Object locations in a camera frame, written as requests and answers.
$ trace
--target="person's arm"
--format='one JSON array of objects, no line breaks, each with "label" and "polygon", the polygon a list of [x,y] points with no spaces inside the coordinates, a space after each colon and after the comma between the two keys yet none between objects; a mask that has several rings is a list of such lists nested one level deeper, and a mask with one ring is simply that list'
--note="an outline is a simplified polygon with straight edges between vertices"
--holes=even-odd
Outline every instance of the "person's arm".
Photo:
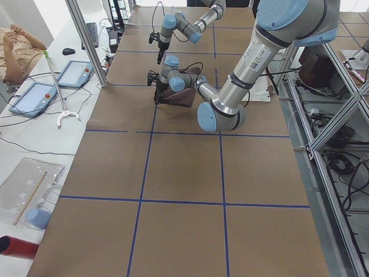
[{"label": "person's arm", "polygon": [[18,42],[17,35],[14,32],[8,32],[4,35],[3,40],[6,61],[6,77],[4,82],[17,85],[22,84],[24,75],[13,54],[14,44]]},{"label": "person's arm", "polygon": [[46,46],[39,40],[37,37],[32,35],[31,33],[24,30],[19,25],[11,25],[10,29],[13,30],[16,34],[24,36],[26,39],[29,40],[33,48],[37,48],[40,50],[46,50]]}]

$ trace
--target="tablet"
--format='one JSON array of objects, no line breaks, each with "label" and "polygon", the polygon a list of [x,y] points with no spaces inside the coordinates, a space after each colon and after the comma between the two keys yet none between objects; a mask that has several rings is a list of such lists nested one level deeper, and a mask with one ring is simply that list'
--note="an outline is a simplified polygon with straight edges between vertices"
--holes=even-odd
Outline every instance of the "tablet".
[{"label": "tablet", "polygon": [[33,83],[9,111],[26,117],[35,117],[43,113],[56,94],[57,88],[54,85]]},{"label": "tablet", "polygon": [[90,78],[92,65],[90,62],[69,61],[58,76],[58,84],[64,88],[81,88]]}]

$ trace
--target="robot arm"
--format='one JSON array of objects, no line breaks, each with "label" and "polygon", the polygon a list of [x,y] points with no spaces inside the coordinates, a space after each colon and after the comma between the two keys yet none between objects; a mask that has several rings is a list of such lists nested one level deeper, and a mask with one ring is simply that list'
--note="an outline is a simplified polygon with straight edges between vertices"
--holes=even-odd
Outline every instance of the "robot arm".
[{"label": "robot arm", "polygon": [[160,33],[152,32],[150,34],[149,43],[153,43],[154,40],[158,42],[158,65],[161,64],[164,52],[169,49],[174,30],[179,30],[189,41],[197,43],[201,39],[203,31],[206,30],[210,24],[222,18],[226,8],[225,0],[202,0],[202,2],[209,6],[210,10],[193,25],[187,21],[182,12],[167,14],[164,16]]},{"label": "robot arm", "polygon": [[222,89],[196,79],[194,89],[205,101],[197,112],[200,127],[206,132],[241,127],[246,115],[240,102],[278,51],[291,43],[299,47],[333,40],[339,10],[340,0],[261,0],[250,45]]}]

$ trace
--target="black mouse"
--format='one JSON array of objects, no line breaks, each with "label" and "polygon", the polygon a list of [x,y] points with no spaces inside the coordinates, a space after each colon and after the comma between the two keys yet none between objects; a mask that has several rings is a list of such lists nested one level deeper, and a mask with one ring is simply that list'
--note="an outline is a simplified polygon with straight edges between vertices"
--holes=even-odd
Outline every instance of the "black mouse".
[{"label": "black mouse", "polygon": [[75,52],[76,52],[75,49],[64,48],[62,53],[63,53],[64,56],[67,56],[67,55],[70,55],[70,54],[74,54]]}]

